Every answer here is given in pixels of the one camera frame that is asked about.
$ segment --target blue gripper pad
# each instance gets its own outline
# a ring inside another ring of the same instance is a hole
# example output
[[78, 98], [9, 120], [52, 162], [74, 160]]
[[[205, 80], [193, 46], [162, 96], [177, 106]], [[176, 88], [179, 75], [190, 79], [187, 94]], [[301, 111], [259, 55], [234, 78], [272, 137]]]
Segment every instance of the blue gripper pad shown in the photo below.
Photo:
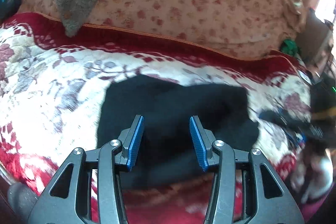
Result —
[[203, 171], [206, 172], [209, 168], [206, 149], [193, 117], [191, 117], [189, 121], [189, 131], [193, 139], [198, 164], [202, 167]]
[[143, 117], [141, 116], [128, 149], [128, 159], [126, 166], [129, 171], [132, 170], [132, 167], [135, 165], [135, 161], [137, 160], [143, 130], [144, 130], [144, 122]]

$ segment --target silver bolt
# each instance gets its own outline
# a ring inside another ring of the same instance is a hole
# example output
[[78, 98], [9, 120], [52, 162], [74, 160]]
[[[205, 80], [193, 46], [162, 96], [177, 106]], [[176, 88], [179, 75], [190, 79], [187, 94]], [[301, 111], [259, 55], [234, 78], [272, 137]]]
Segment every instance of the silver bolt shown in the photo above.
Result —
[[253, 149], [252, 149], [252, 153], [253, 153], [254, 155], [260, 155], [260, 154], [261, 154], [261, 151], [260, 151], [258, 148], [253, 148]]
[[83, 152], [83, 149], [81, 149], [80, 147], [77, 147], [75, 148], [73, 151], [72, 151], [75, 155], [79, 155]]
[[118, 146], [119, 144], [120, 144], [119, 140], [112, 140], [112, 141], [110, 141], [110, 145], [112, 145], [112, 146]]
[[215, 146], [219, 146], [219, 147], [224, 146], [224, 142], [221, 140], [215, 140], [214, 143], [215, 143]]

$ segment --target red and white blanket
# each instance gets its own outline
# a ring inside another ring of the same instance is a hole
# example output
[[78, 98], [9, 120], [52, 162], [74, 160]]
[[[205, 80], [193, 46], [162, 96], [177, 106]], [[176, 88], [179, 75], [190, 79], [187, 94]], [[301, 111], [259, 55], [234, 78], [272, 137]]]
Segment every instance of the red and white blanket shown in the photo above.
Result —
[[[282, 55], [242, 61], [172, 38], [86, 25], [73, 38], [62, 24], [38, 13], [17, 14], [0, 27], [0, 162], [36, 193], [75, 147], [96, 148], [105, 90], [137, 74], [181, 85], [224, 83], [249, 94], [250, 118], [259, 122], [260, 148], [282, 178], [295, 163], [281, 128], [260, 121], [263, 109], [283, 107], [308, 116], [309, 88], [296, 63]], [[129, 223], [202, 223], [212, 177], [161, 189], [127, 191]], [[97, 220], [96, 177], [92, 212]], [[241, 213], [236, 183], [235, 218]]]

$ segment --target folded black garment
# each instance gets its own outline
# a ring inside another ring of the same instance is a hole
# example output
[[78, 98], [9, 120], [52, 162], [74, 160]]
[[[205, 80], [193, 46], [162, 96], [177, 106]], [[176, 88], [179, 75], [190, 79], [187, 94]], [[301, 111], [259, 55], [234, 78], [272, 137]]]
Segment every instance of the folded black garment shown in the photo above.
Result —
[[137, 114], [144, 117], [145, 130], [135, 167], [121, 174], [125, 189], [157, 187], [202, 174], [189, 133], [192, 115], [232, 148], [248, 151], [259, 135], [258, 123], [248, 116], [244, 88], [181, 86], [139, 75], [107, 89], [97, 147], [117, 138]]

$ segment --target black device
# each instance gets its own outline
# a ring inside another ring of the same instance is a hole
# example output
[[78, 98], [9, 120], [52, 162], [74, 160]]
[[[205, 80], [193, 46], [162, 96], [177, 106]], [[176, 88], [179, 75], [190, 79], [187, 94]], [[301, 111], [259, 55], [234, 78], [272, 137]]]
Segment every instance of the black device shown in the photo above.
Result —
[[[234, 214], [236, 169], [242, 171], [243, 215], [239, 224], [303, 224], [293, 197], [263, 153], [235, 150], [202, 127], [197, 116], [189, 121], [200, 167], [214, 172], [204, 224], [231, 224]], [[91, 175], [98, 169], [100, 224], [127, 224], [119, 172], [135, 165], [144, 130], [137, 115], [130, 128], [102, 148], [75, 148], [38, 198], [28, 224], [94, 224], [91, 220]]]

